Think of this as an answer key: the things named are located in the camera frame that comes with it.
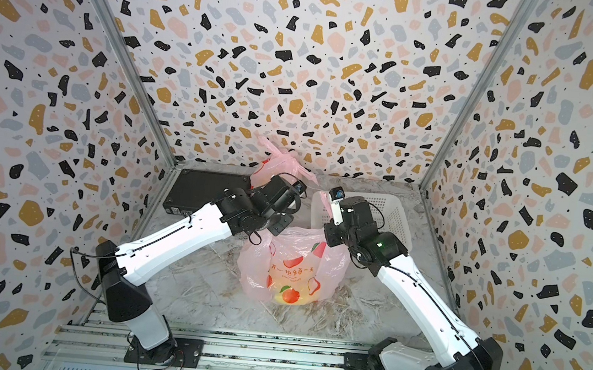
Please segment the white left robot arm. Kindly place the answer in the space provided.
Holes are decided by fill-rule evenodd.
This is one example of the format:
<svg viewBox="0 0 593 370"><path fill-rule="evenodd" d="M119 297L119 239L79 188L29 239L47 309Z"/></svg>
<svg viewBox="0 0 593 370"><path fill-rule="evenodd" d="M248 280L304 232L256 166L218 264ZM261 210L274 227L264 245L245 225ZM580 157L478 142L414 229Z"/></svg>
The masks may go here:
<svg viewBox="0 0 593 370"><path fill-rule="evenodd" d="M147 281L201 247L240 233L256 236L270 230L279 235L293 221L306 193L302 180L281 173L253 189L226 188L184 219L136 241L98 244L92 258L99 265L108 318L130 331L125 361L194 367L154 306Z"/></svg>

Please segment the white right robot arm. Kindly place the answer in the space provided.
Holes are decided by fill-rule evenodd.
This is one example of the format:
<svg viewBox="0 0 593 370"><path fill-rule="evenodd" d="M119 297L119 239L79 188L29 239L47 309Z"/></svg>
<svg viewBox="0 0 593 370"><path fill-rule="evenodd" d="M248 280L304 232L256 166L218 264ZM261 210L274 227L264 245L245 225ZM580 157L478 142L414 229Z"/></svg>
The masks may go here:
<svg viewBox="0 0 593 370"><path fill-rule="evenodd" d="M345 246L355 266L368 270L407 310L431 351L406 347L394 338L373 345L363 358L365 370L500 370L503 351L456 316L423 277L408 248L389 231L382 232L371 204L346 196L340 187L328 194L332 217L324 225L330 247Z"/></svg>

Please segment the pink plastic bag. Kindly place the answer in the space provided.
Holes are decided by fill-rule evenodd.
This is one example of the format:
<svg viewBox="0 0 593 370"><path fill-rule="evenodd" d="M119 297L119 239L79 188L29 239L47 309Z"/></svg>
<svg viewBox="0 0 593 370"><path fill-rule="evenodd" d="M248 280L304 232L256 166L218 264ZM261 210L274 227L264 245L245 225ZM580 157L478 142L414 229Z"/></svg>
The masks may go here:
<svg viewBox="0 0 593 370"><path fill-rule="evenodd" d="M263 303L303 306L331 298L350 265L347 247L330 247L320 229L288 227L263 232L237 260L245 294Z"/></svg>
<svg viewBox="0 0 593 370"><path fill-rule="evenodd" d="M319 185L317 177L312 172L309 172L292 153L278 148L267 137L259 136L257 139L260 146L266 152L269 152L270 156L250 175L252 188L265 185L272 177L281 173L288 173L296 176L298 179Z"/></svg>

